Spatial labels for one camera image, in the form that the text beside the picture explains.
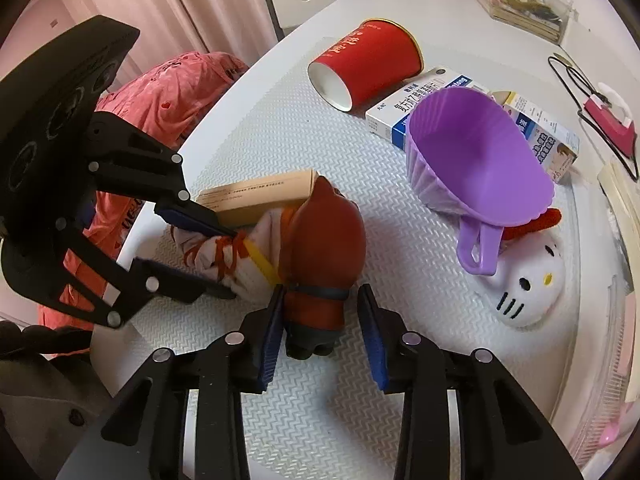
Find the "pink curtain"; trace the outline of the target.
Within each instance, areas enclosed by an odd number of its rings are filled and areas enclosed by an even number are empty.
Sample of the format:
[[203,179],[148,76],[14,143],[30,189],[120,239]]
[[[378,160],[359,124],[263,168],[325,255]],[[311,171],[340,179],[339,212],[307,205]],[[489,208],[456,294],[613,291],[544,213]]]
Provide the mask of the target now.
[[276,42],[265,0],[63,0],[75,21],[102,14],[140,29],[122,71],[137,77],[189,51],[255,63]]

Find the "pink mini iron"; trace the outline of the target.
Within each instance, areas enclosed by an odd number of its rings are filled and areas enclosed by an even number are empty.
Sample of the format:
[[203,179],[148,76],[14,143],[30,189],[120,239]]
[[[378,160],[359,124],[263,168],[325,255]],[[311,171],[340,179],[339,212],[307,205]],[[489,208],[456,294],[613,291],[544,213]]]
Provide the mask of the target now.
[[634,157],[634,116],[629,105],[613,88],[599,82],[584,104],[585,110],[608,140],[627,158]]

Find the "hello kitty plush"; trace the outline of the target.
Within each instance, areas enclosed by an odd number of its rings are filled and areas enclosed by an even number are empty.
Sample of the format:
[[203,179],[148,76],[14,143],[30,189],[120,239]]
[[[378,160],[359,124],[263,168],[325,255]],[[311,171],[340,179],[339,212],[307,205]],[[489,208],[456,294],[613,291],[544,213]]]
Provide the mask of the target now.
[[532,326],[559,299],[565,262],[552,229],[561,220],[562,212],[550,207],[535,220],[506,228],[496,272],[470,278],[482,305],[503,324],[513,328]]

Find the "clear organizer box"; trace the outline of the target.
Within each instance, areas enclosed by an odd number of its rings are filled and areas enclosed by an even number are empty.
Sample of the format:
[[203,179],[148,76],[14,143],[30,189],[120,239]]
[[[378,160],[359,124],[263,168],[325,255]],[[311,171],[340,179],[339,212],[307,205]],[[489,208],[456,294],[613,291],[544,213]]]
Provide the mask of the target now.
[[573,13],[573,0],[478,0],[494,19],[560,44]]

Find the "small white medicine box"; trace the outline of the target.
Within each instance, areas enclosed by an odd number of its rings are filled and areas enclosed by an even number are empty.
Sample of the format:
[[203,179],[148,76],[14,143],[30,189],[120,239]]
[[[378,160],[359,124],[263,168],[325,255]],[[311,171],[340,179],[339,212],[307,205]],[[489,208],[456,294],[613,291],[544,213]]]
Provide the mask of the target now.
[[521,130],[551,180],[559,183],[579,155],[578,136],[518,92],[495,91],[491,96]]

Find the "white woven placemat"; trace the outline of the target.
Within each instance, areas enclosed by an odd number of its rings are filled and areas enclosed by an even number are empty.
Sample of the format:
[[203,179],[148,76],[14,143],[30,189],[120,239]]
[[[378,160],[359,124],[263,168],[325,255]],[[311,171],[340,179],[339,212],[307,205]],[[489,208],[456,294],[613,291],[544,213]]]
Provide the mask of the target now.
[[[562,352],[532,333],[509,336],[469,288],[462,257],[498,269],[502,222],[545,211],[554,186],[518,130],[484,94],[451,87],[463,122],[457,177],[488,177],[452,206],[412,192],[403,152],[318,97],[301,68],[270,90],[198,177],[198,192],[312,169],[297,206],[272,206],[239,233],[204,235],[170,220],[154,258],[189,280],[233,290],[220,299],[153,299],[134,327],[177,358],[227,353],[180,379],[194,431],[194,474],[217,478],[226,449],[224,380],[240,368],[229,334],[270,302],[278,325],[259,346],[264,374],[235,396],[254,463],[289,479],[576,479],[537,394]],[[499,220],[473,217],[497,196]]]

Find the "purple silicone cup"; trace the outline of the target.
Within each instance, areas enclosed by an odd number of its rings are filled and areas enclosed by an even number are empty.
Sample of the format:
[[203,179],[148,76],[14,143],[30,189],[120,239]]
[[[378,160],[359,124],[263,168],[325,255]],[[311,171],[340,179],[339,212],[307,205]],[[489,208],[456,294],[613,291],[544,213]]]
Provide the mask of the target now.
[[495,274],[503,230],[546,212],[554,183],[518,126],[482,92],[437,90],[416,104],[406,127],[413,193],[427,208],[459,218],[463,270]]

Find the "open book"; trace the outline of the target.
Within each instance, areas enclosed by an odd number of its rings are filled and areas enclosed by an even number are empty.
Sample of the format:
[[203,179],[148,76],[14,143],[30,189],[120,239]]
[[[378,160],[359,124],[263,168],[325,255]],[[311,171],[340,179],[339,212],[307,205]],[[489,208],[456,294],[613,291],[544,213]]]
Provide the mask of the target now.
[[611,159],[598,174],[600,185],[611,204],[624,242],[629,269],[638,281],[639,275],[639,191],[628,180],[620,164]]

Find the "tan cardboard box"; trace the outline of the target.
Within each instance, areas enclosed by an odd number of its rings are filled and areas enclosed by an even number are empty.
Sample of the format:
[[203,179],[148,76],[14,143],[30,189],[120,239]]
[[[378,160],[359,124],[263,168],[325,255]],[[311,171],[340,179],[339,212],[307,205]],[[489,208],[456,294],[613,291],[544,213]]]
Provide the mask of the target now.
[[274,208],[298,207],[314,188],[318,172],[303,169],[208,188],[196,202],[212,210],[228,228],[251,226]]

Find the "red figurine doll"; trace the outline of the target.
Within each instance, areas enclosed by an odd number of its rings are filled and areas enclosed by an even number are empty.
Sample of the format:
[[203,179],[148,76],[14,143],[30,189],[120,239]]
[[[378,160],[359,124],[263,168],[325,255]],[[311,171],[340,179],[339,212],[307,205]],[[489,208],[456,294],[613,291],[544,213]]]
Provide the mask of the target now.
[[323,176],[298,207],[266,211],[250,232],[207,237],[173,227],[187,268],[253,304],[285,287],[286,354],[327,356],[345,327],[345,302],[366,260],[356,203]]

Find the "red paper cup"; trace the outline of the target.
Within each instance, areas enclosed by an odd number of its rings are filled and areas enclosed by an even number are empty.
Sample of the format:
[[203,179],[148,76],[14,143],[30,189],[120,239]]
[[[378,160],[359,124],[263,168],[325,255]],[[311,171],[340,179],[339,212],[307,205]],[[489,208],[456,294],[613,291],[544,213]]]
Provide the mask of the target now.
[[422,52],[411,32],[371,18],[310,62],[307,74],[322,99],[350,112],[422,70]]

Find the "red bed cover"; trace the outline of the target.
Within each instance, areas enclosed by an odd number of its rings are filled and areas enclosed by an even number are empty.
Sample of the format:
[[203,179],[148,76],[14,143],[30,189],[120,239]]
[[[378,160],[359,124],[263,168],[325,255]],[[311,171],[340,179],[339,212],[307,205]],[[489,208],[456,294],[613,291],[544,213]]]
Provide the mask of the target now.
[[[247,71],[247,64],[226,52],[186,52],[102,96],[96,108],[176,150]],[[116,259],[142,206],[142,200],[99,192],[85,236]]]

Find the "blue white medicine box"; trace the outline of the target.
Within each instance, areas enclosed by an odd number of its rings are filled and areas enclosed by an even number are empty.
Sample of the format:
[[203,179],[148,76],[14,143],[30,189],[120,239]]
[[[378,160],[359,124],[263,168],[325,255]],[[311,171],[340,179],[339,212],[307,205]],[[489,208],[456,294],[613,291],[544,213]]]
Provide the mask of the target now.
[[416,104],[440,89],[452,87],[490,93],[484,84],[471,77],[444,66],[436,66],[411,78],[366,111],[366,123],[370,133],[405,151],[407,122]]

